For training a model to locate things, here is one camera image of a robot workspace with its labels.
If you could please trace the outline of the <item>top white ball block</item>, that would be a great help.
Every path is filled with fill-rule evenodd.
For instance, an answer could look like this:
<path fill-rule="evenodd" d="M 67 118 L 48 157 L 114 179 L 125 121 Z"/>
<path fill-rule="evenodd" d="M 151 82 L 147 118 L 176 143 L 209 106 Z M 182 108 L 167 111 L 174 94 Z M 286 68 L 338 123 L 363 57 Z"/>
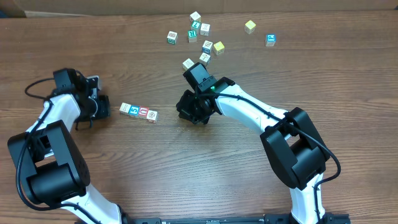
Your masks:
<path fill-rule="evenodd" d="M 197 22 L 201 22 L 201 15 L 195 11 L 193 13 L 190 14 L 190 20 L 193 21 L 197 21 Z"/>

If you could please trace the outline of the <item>red letter U block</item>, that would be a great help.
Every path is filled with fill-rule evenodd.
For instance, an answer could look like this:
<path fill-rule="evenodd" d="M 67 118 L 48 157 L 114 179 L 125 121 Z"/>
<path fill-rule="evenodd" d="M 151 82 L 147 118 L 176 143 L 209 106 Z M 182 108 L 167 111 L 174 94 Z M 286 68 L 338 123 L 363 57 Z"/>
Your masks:
<path fill-rule="evenodd" d="M 146 119 L 148 112 L 149 112 L 149 108 L 148 107 L 140 106 L 139 107 L 139 112 L 138 112 L 137 115 L 138 115 L 138 117 L 140 117 L 142 119 Z"/>

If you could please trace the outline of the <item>blue sided white block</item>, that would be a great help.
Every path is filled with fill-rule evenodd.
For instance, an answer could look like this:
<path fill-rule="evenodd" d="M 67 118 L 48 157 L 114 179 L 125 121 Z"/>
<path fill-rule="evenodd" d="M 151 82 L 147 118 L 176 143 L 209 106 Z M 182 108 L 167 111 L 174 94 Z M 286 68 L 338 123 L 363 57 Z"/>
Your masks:
<path fill-rule="evenodd" d="M 213 42 L 206 40 L 202 45 L 202 52 L 210 55 L 212 48 L 213 48 Z"/>

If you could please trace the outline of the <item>white butterfly block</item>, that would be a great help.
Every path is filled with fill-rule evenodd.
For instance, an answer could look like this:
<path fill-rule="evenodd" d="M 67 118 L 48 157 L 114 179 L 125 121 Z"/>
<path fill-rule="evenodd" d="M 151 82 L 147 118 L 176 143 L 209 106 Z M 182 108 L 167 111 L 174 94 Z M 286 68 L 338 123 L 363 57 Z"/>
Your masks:
<path fill-rule="evenodd" d="M 131 109 L 131 105 L 130 105 L 130 104 L 128 104 L 128 103 L 122 103 L 121 106 L 120 106 L 120 108 L 119 108 L 119 112 L 120 112 L 121 114 L 129 115 L 130 109 Z"/>

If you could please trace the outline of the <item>yellow top far block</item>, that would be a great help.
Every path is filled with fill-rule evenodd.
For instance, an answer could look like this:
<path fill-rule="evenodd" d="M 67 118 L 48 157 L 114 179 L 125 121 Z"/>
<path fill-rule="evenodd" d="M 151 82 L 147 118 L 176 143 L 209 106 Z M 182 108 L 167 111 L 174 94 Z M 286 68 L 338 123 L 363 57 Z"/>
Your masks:
<path fill-rule="evenodd" d="M 255 31 L 255 29 L 256 29 L 256 23 L 253 22 L 252 20 L 247 21 L 244 25 L 244 31 L 247 34 L 252 34 Z"/>

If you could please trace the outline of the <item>yellow top centre block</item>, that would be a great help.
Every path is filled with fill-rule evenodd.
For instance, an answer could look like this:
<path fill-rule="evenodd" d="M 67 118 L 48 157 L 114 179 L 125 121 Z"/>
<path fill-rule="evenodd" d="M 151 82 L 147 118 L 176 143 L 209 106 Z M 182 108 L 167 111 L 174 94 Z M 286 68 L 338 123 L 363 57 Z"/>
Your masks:
<path fill-rule="evenodd" d="M 216 55 L 223 54 L 224 50 L 225 50 L 225 46 L 223 45 L 223 43 L 221 41 L 213 44 L 213 51 Z"/>

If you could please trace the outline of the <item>white red sided block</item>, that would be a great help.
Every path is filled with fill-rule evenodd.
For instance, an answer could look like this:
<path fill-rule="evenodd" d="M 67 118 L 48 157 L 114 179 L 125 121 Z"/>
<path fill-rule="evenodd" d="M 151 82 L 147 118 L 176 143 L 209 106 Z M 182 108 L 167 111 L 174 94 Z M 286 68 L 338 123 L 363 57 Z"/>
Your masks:
<path fill-rule="evenodd" d="M 149 110 L 146 116 L 146 120 L 151 123 L 156 123 L 158 120 L 159 114 L 157 111 Z"/>

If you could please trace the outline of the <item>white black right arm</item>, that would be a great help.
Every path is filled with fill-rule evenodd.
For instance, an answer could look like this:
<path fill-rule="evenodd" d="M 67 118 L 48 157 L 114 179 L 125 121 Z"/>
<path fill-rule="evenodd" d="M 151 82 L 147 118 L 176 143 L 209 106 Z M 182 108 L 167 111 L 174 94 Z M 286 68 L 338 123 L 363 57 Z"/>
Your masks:
<path fill-rule="evenodd" d="M 213 113 L 242 122 L 261 139 L 269 163 L 289 189 L 290 223 L 328 223 L 320 186 L 330 152 L 308 114 L 269 106 L 228 78 L 188 78 L 191 90 L 177 103 L 180 118 L 206 124 Z"/>

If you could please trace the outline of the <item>green letter L block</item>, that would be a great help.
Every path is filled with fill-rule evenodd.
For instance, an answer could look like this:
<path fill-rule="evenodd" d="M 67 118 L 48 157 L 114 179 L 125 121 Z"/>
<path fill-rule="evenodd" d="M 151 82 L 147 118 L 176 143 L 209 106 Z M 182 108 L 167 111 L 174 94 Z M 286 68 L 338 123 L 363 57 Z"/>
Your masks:
<path fill-rule="evenodd" d="M 192 24 L 191 24 L 190 29 L 191 30 L 195 30 L 196 32 L 198 32 L 200 30 L 200 27 L 201 27 L 201 22 L 193 21 Z"/>

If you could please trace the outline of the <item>green letter R block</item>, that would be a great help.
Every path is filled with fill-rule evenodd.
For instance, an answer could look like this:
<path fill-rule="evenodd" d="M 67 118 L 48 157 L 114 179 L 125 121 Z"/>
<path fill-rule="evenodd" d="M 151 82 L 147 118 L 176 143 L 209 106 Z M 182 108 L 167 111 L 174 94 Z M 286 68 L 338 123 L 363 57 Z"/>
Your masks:
<path fill-rule="evenodd" d="M 197 41 L 197 32 L 195 30 L 189 30 L 187 32 L 187 34 L 188 34 L 188 42 L 189 43 Z"/>

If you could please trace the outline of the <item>yellow letter S block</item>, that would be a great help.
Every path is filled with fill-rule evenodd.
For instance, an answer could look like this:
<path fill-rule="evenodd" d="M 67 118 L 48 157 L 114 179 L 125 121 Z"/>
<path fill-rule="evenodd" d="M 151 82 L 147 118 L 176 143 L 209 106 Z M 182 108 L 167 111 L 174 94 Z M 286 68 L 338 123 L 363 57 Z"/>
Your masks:
<path fill-rule="evenodd" d="M 182 67 L 185 71 L 187 71 L 189 68 L 191 68 L 192 66 L 194 66 L 195 62 L 193 60 L 191 60 L 190 58 L 186 59 L 185 61 L 183 61 L 182 63 Z"/>

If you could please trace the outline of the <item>white blue edged block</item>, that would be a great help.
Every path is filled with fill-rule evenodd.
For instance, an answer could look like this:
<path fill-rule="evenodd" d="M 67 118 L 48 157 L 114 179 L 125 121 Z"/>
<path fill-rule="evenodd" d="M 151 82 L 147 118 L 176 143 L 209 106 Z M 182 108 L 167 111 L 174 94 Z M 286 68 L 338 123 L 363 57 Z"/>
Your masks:
<path fill-rule="evenodd" d="M 207 67 L 208 64 L 209 64 L 210 61 L 211 61 L 211 55 L 209 55 L 209 54 L 203 52 L 203 53 L 200 55 L 199 61 L 200 61 L 200 63 L 204 64 L 204 66 Z"/>

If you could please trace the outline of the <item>blue letter P block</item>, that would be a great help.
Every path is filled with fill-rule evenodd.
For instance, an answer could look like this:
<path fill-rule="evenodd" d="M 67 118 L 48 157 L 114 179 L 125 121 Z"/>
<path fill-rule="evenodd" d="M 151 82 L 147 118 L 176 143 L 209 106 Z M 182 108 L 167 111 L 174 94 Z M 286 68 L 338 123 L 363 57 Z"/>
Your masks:
<path fill-rule="evenodd" d="M 276 36 L 275 34 L 267 34 L 265 40 L 266 47 L 273 47 L 276 43 Z"/>

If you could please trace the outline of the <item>blue number 5 block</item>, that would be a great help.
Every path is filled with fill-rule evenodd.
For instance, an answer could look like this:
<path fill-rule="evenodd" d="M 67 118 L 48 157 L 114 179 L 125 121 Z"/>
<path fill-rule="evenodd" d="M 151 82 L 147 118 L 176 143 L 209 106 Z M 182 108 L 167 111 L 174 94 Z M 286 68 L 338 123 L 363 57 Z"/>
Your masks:
<path fill-rule="evenodd" d="M 131 105 L 131 107 L 129 109 L 129 112 L 128 112 L 128 115 L 129 116 L 133 116 L 133 117 L 137 117 L 137 116 L 139 116 L 139 110 L 140 110 L 139 106 Z"/>

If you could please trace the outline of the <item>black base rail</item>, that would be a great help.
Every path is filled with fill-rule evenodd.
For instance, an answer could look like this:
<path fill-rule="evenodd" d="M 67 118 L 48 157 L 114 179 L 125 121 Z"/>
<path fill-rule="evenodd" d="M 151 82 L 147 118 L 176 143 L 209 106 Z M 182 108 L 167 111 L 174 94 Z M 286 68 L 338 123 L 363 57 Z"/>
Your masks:
<path fill-rule="evenodd" d="M 291 214 L 267 214 L 262 217 L 229 217 L 229 218 L 128 218 L 130 224 L 293 224 L 298 223 Z"/>

